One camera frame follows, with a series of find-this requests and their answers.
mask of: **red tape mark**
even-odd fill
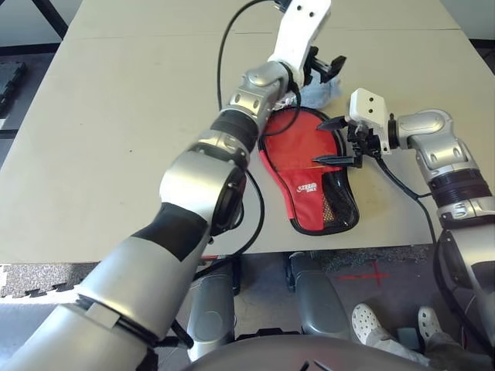
[[[341,281],[350,281],[350,280],[360,280],[360,279],[373,278],[373,279],[377,280],[378,287],[381,287],[381,278],[390,277],[390,274],[389,273],[381,273],[378,270],[378,263],[376,260],[373,260],[371,262],[371,264],[373,265],[373,270],[374,270],[373,274],[351,274],[349,276],[336,276],[336,279],[341,280]]]
[[[373,265],[373,271],[377,275],[377,285],[379,288],[381,288],[381,279],[380,279],[380,272],[378,271],[378,262],[376,260],[373,260],[371,262],[371,265]]]

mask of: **silver metal cylinder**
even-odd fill
[[[136,237],[124,240],[84,279],[78,293],[163,339],[189,290],[207,233],[186,259]]]
[[[187,352],[192,362],[234,340],[232,266],[206,276],[197,288],[187,332],[194,346]]]
[[[134,371],[147,345],[116,325],[119,315],[93,304],[59,305],[6,363],[4,371]]]
[[[304,333],[350,340],[342,302],[318,264],[306,254],[296,254],[291,265]]]

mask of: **black cable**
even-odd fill
[[[166,336],[162,341],[155,344],[155,348],[184,348],[188,349],[177,336]]]
[[[381,170],[385,173],[385,175],[397,186],[401,189],[402,192],[404,192],[406,195],[408,195],[411,199],[415,201],[421,207],[421,210],[423,210],[423,213],[425,214],[426,220],[428,221],[428,228],[430,230],[430,235],[432,237],[432,243],[433,246],[436,245],[436,235],[435,235],[435,229],[433,228],[433,222],[432,218],[430,217],[430,214],[428,210],[425,208],[425,205],[419,200],[420,197],[426,197],[426,195],[418,195],[417,193],[411,191],[410,188],[408,188],[397,176],[394,175],[393,172],[387,167],[387,164],[385,164],[385,161],[382,158],[375,158],[377,161],[378,166],[380,166]]]
[[[187,349],[191,349],[194,345],[194,340],[189,336],[186,330],[177,322],[176,319],[173,320],[170,325],[172,331],[175,332],[177,338],[187,347]]]
[[[237,222],[235,222],[235,224],[229,230],[235,230],[236,228],[238,228],[242,224],[243,220],[244,220],[244,203],[241,203],[241,212],[239,213]]]
[[[233,259],[242,255],[256,241],[256,239],[258,238],[261,232],[261,229],[263,228],[263,223],[265,222],[265,201],[263,200],[263,195],[261,194],[260,187],[254,180],[253,175],[249,172],[249,170],[246,170],[246,174],[249,180],[251,180],[251,183],[253,184],[254,190],[256,191],[256,194],[258,195],[260,201],[260,219],[258,220],[258,225],[256,226],[256,230],[254,230],[253,235],[247,241],[247,243],[245,243],[244,246],[241,247],[239,250],[237,250],[235,253],[229,255],[228,257],[225,257],[224,259],[215,261],[209,267],[204,268],[202,271],[196,272],[196,274],[194,274],[193,281],[201,277],[204,277],[207,274],[215,271],[216,269],[229,264]]]
[[[221,111],[222,109],[222,88],[220,85],[220,77],[221,77],[221,70],[222,70],[222,56],[224,55],[224,47],[225,47],[225,42],[227,41],[227,36],[229,34],[230,28],[234,24],[237,18],[239,18],[239,15],[242,14],[244,10],[247,8],[250,8],[253,5],[256,5],[260,2],[267,2],[271,0],[252,0],[247,4],[244,4],[237,12],[234,14],[232,19],[228,22],[227,28],[224,31],[224,35],[222,36],[222,41],[220,43],[220,50],[218,51],[218,59],[217,59],[217,101],[218,101],[218,110]]]
[[[483,351],[485,351],[486,354],[488,354],[489,356],[493,357],[493,347],[488,342],[488,340],[486,340],[485,337],[481,335],[481,333],[477,330],[476,326],[469,320],[469,318],[464,314],[463,308],[460,306],[459,302],[454,297],[452,291],[449,290],[449,287],[447,286],[447,283],[443,277],[442,265],[440,264],[440,257],[439,257],[440,243],[437,242],[435,236],[435,230],[433,228],[432,218],[430,217],[428,210],[425,208],[425,205],[423,205],[423,203],[419,200],[419,198],[421,197],[426,197],[430,195],[429,194],[418,195],[412,192],[403,182],[401,182],[394,175],[394,173],[390,171],[390,169],[387,167],[383,159],[376,158],[375,160],[377,161],[380,168],[384,171],[384,173],[388,176],[388,178],[393,183],[395,183],[395,185],[399,187],[406,195],[411,197],[423,210],[426,220],[428,221],[428,228],[430,231],[430,235],[432,237],[432,244],[435,247],[435,252],[433,254],[433,276],[440,290],[440,293],[442,294],[442,297],[449,306],[450,310],[457,316],[459,321],[464,324],[464,327],[466,327],[469,330],[471,335],[473,335],[474,339],[482,346]]]

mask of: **floor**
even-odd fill
[[[493,50],[480,50],[480,55],[495,73]],[[0,62],[24,61],[29,68],[9,113],[0,115],[0,128],[20,127],[52,58],[53,54],[0,57]],[[0,140],[0,166],[11,143]],[[365,301],[376,311],[382,325],[394,334],[399,327],[416,327],[418,307],[430,305],[439,314],[444,330],[459,339],[459,325],[445,307],[433,281],[431,250],[427,247],[375,250],[379,251],[313,254],[337,290],[347,315],[350,317],[354,305]],[[0,265],[0,366],[30,337],[57,303],[74,300],[71,288],[93,266]],[[295,294],[286,287],[282,254],[247,255],[242,260],[242,271],[241,293],[235,298],[236,335],[270,327],[298,331],[299,313]],[[194,291],[192,287],[178,316],[184,326]],[[457,289],[456,296],[462,305],[470,299],[470,293],[463,289]],[[476,311],[470,311],[469,316],[474,322],[479,321]],[[477,350],[469,337],[468,348]],[[186,351],[161,349],[159,363],[160,370],[181,369],[188,363]]]

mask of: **beige table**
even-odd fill
[[[373,22],[361,18],[369,21],[362,29],[358,21],[350,28],[332,27],[341,22],[337,6],[345,13],[342,3],[334,2],[333,17],[316,42],[325,60],[340,54],[348,57],[341,76],[343,97],[325,112],[342,114],[358,87],[385,96],[396,114],[444,109],[454,117],[457,135],[494,189],[495,79],[446,11],[438,11],[445,19],[442,29],[435,29],[433,22],[425,24],[426,29],[406,22],[408,11],[428,10],[422,1],[400,2],[403,12],[388,16],[395,20],[400,13],[404,19],[392,29],[387,29],[385,17],[379,17],[382,12]],[[123,6],[106,22],[100,15],[99,22],[96,7],[93,0],[81,6],[0,172],[2,262],[100,260],[155,215],[162,173],[217,114],[214,70],[224,27],[218,26],[220,21],[201,18],[203,23],[190,23],[195,31],[166,34],[172,32],[167,25],[157,26],[158,18],[153,17],[146,22],[140,8]],[[226,12],[223,24],[232,10],[221,10]],[[126,28],[131,14],[148,30],[135,24]],[[356,19],[349,14],[350,21]],[[174,22],[174,17],[167,17]],[[171,30],[186,29],[175,22]],[[245,29],[230,36],[224,59],[225,96],[247,68],[266,60],[275,37],[275,31]],[[385,160],[413,189],[427,191],[412,151],[396,151]],[[292,229],[282,196],[256,153],[251,170],[265,196],[267,218],[250,252],[429,242],[421,211],[371,162],[350,171],[359,224],[327,237],[308,237]],[[251,187],[244,203],[243,225],[216,238],[205,254],[228,254],[249,238],[258,220]],[[435,212],[432,202],[427,206]]]

